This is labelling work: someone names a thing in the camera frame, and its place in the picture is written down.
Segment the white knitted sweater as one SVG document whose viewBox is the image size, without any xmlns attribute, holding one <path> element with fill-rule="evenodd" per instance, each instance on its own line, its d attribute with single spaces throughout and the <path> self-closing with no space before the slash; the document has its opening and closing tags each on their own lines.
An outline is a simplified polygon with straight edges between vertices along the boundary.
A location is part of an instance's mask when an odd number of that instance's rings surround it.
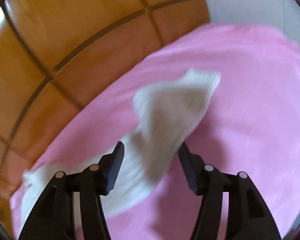
<svg viewBox="0 0 300 240">
<path fill-rule="evenodd" d="M 220 79 L 218 72 L 191 69 L 177 80 L 134 89 L 126 98 L 115 99 L 113 89 L 96 98 L 23 173 L 21 224 L 56 172 L 81 172 L 118 141 L 124 144 L 125 156 L 114 188 L 101 198 L 104 214 L 114 218 L 141 203 L 204 118 Z"/>
</svg>

